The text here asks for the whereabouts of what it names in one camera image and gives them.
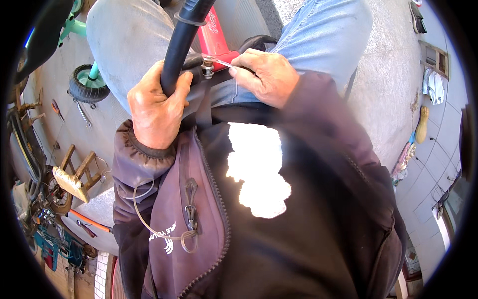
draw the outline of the gourd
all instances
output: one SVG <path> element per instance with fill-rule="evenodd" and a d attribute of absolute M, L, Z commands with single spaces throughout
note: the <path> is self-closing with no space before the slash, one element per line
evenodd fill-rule
<path fill-rule="evenodd" d="M 415 142 L 422 143 L 426 137 L 426 122 L 428 120 L 428 114 L 430 111 L 428 107 L 422 106 L 420 108 L 420 120 L 418 122 L 417 128 L 415 129 Z"/>

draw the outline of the black handlebar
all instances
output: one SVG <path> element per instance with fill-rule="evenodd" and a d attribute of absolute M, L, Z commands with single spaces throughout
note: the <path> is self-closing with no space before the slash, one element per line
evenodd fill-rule
<path fill-rule="evenodd" d="M 185 0 L 179 13 L 174 15 L 177 23 L 164 58 L 160 79 L 163 93 L 167 97 L 171 96 L 176 90 L 176 83 L 183 69 L 189 48 L 199 26 L 205 24 L 204 20 L 214 2 L 215 0 Z"/>

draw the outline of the pliers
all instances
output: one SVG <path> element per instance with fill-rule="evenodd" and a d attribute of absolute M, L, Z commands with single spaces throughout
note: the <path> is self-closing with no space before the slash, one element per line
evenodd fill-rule
<path fill-rule="evenodd" d="M 65 122 L 65 119 L 63 118 L 63 115 L 61 115 L 60 109 L 58 108 L 58 105 L 56 104 L 55 100 L 52 100 L 52 108 L 53 108 L 53 111 L 55 111 L 56 114 L 58 114 L 62 122 Z"/>

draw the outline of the left hand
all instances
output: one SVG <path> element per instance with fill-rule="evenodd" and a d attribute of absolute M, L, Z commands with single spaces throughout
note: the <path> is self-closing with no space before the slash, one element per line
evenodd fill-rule
<path fill-rule="evenodd" d="M 154 149 L 167 149 L 179 132 L 186 96 L 193 73 L 185 72 L 177 81 L 176 90 L 169 98 L 160 84 L 164 60 L 152 66 L 141 81 L 128 92 L 128 103 L 133 118 L 134 134 L 139 142 Z"/>

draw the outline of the hand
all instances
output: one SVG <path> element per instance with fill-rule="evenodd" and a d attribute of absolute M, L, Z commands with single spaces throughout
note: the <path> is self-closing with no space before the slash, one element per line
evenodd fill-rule
<path fill-rule="evenodd" d="M 186 72 L 177 81 L 176 91 L 169 98 L 159 82 L 164 60 L 152 66 L 141 81 L 128 92 L 134 134 L 139 142 L 155 149 L 167 149 L 179 132 L 186 96 L 193 74 Z"/>
<path fill-rule="evenodd" d="M 233 67 L 229 74 L 239 86 L 250 90 L 259 100 L 276 107 L 284 107 L 287 99 L 299 81 L 299 75 L 284 56 L 255 49 L 246 52 L 231 61 Z M 245 66 L 253 70 L 238 67 Z"/>

